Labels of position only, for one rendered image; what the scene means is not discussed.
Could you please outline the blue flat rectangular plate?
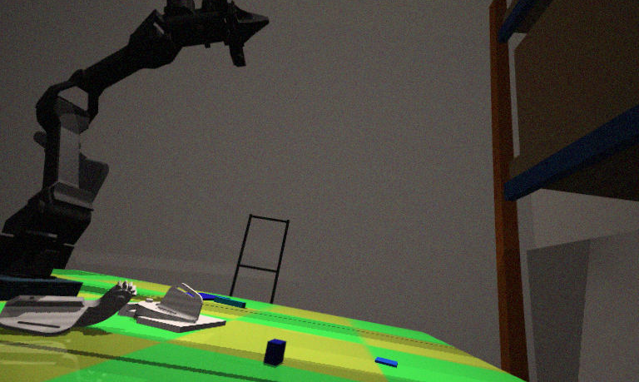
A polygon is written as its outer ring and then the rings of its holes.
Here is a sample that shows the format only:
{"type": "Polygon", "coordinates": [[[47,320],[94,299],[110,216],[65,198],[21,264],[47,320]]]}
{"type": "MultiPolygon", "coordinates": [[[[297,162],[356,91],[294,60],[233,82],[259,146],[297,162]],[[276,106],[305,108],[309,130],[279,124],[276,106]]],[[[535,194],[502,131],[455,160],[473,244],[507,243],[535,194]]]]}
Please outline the blue flat rectangular plate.
{"type": "MultiPolygon", "coordinates": [[[[191,293],[189,293],[189,292],[186,292],[186,293],[187,293],[187,294],[189,294],[189,295],[191,295],[191,296],[193,296],[193,297],[195,297],[194,295],[192,295],[192,294],[191,294],[191,293]]],[[[202,297],[202,299],[203,299],[203,300],[214,300],[214,299],[215,299],[215,296],[217,296],[217,295],[209,295],[209,294],[205,294],[205,293],[198,293],[198,294],[200,294],[200,295],[201,295],[201,297],[202,297]]]]}

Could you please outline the blue flat bar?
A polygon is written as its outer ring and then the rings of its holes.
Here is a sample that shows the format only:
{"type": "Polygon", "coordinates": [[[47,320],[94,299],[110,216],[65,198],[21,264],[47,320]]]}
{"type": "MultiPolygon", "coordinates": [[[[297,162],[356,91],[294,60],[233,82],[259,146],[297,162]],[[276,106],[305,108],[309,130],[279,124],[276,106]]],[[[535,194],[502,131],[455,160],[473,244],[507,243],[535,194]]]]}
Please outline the blue flat bar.
{"type": "Polygon", "coordinates": [[[398,361],[395,360],[388,360],[385,358],[381,358],[381,357],[377,357],[375,360],[376,363],[380,363],[383,365],[389,365],[389,366],[393,366],[393,367],[397,367],[398,361]]]}

